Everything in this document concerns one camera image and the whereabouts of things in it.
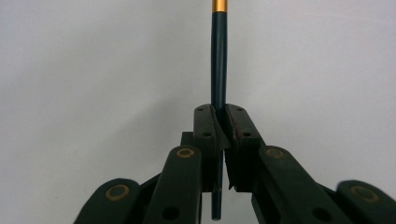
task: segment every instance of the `white wall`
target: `white wall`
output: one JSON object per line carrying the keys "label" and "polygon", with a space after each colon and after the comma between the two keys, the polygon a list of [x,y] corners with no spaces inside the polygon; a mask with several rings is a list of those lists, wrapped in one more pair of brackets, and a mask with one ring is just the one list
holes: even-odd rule
{"label": "white wall", "polygon": [[[228,103],[331,189],[396,198],[394,8],[229,1]],[[2,1],[0,222],[72,223],[108,180],[158,174],[210,102],[210,22],[209,0]],[[220,223],[257,222],[224,197]]]}

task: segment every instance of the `screw hole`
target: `screw hole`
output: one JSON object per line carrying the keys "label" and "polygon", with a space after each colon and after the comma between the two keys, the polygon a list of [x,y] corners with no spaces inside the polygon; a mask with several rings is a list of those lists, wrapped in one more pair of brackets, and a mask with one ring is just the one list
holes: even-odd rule
{"label": "screw hole", "polygon": [[178,209],[174,206],[166,207],[163,209],[163,218],[166,220],[175,220],[178,218]]}
{"label": "screw hole", "polygon": [[323,208],[314,208],[314,210],[312,210],[312,215],[314,215],[314,217],[319,219],[320,221],[332,221],[332,216],[330,216],[330,213]]}

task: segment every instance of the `pen barrel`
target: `pen barrel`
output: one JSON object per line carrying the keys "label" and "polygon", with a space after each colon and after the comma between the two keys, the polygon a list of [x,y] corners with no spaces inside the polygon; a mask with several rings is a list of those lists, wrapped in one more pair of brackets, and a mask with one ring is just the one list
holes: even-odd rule
{"label": "pen barrel", "polygon": [[227,12],[212,14],[211,104],[222,123],[227,84]]}

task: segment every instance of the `gold pen cap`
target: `gold pen cap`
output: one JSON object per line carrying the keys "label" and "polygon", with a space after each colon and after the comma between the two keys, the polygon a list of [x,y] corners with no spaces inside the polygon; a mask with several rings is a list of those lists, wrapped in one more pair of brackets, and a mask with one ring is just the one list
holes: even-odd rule
{"label": "gold pen cap", "polygon": [[213,0],[213,12],[227,12],[227,0]]}

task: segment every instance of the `rivet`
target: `rivet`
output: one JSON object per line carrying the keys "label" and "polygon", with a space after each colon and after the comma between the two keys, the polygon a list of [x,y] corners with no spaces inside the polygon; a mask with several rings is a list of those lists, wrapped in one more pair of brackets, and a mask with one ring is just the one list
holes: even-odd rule
{"label": "rivet", "polygon": [[366,187],[359,185],[353,186],[350,188],[350,191],[367,203],[379,202],[379,196],[374,191],[372,191],[371,189],[367,189]]}
{"label": "rivet", "polygon": [[285,153],[283,153],[283,151],[281,151],[277,148],[269,148],[265,151],[265,153],[269,157],[275,158],[275,159],[283,158],[285,156]]}
{"label": "rivet", "polygon": [[182,148],[177,152],[177,155],[181,158],[188,158],[194,154],[194,151],[189,148]]}
{"label": "rivet", "polygon": [[129,188],[126,185],[115,185],[106,191],[106,198],[115,202],[124,199],[129,194]]}

